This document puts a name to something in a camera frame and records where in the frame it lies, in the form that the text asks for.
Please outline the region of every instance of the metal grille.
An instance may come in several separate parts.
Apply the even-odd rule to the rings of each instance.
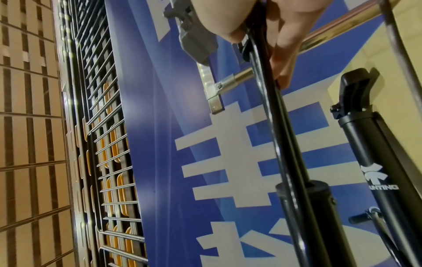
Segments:
[[[73,192],[84,211],[79,258],[85,266],[147,266],[104,0],[59,1],[58,11],[74,104],[67,119],[80,182]]]

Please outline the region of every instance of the printed logo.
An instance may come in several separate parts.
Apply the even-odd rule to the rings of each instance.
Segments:
[[[398,190],[399,187],[397,185],[382,185],[380,181],[384,181],[387,179],[388,175],[385,173],[380,172],[382,169],[381,165],[373,163],[369,167],[360,166],[360,169],[365,174],[365,179],[372,183],[369,186],[371,190]]]

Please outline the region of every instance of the hand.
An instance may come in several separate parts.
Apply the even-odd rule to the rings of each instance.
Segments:
[[[308,32],[331,0],[267,0],[267,42],[274,79],[289,87],[296,56]],[[202,24],[232,43],[246,32],[241,27],[256,0],[192,0]]]

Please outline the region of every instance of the black bicycle pump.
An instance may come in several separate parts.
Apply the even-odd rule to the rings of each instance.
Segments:
[[[399,266],[422,267],[422,200],[389,142],[392,132],[381,115],[371,110],[372,81],[366,69],[343,74],[339,103],[331,107],[331,112],[346,134],[395,246],[404,257],[394,255],[391,249],[390,254]],[[374,220],[374,214],[367,212],[350,221]]]

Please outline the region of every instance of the gray plastic part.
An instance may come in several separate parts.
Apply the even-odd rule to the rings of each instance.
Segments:
[[[204,63],[217,48],[217,37],[199,20],[190,0],[172,0],[166,18],[176,18],[182,49],[198,63]]]

